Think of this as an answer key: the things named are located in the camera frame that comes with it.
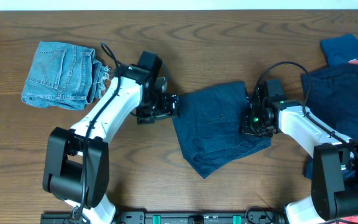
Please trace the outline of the dark navy shorts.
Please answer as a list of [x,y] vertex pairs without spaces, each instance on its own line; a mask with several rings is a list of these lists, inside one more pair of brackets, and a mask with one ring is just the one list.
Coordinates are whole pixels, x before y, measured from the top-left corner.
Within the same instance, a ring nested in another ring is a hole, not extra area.
[[219,84],[180,97],[173,119],[183,158],[204,179],[231,161],[271,146],[271,139],[241,133],[249,109],[244,82]]

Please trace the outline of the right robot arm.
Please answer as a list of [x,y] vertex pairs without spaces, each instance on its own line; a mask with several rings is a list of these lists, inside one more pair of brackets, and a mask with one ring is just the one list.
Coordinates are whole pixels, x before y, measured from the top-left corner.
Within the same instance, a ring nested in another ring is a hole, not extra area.
[[358,140],[317,118],[300,100],[288,100],[280,80],[256,84],[242,132],[271,138],[283,133],[313,159],[311,195],[284,208],[286,223],[340,223],[358,215]]

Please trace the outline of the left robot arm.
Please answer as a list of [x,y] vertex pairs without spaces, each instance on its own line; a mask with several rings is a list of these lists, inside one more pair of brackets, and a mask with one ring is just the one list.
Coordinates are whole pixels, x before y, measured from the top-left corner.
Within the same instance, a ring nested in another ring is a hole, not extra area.
[[130,114],[137,124],[179,115],[178,95],[167,93],[167,79],[158,75],[162,67],[162,59],[148,51],[136,64],[119,64],[94,108],[70,129],[51,132],[42,186],[72,210],[43,214],[41,223],[115,222],[117,210],[106,195],[113,137]]

